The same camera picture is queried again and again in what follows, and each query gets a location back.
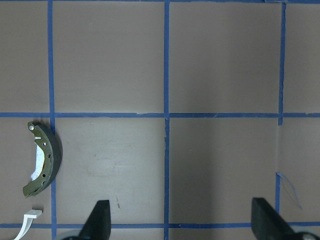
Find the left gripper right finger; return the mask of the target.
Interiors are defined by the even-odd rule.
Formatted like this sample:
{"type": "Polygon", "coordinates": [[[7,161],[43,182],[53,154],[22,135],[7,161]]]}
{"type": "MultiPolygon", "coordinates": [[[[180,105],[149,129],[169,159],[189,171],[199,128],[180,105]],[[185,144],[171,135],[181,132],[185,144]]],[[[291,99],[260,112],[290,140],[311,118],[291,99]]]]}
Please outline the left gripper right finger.
{"type": "Polygon", "coordinates": [[[262,197],[251,200],[251,230],[257,240],[286,240],[293,229],[262,197]]]}

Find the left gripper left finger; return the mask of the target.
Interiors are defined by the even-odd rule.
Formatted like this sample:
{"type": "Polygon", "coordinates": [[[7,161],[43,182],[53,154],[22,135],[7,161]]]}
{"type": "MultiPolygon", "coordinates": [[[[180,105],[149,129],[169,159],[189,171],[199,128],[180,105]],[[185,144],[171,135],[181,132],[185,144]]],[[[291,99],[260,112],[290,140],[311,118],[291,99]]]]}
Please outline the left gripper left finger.
{"type": "Polygon", "coordinates": [[[81,229],[80,240],[109,240],[111,235],[110,201],[99,200],[81,229]]]}

